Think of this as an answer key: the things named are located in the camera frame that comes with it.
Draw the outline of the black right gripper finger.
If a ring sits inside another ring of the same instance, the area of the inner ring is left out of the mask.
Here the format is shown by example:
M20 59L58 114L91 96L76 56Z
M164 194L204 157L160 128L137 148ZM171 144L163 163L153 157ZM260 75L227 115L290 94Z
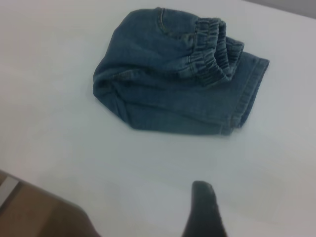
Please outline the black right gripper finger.
M227 237L213 187L205 181L194 181L190 214L184 237Z

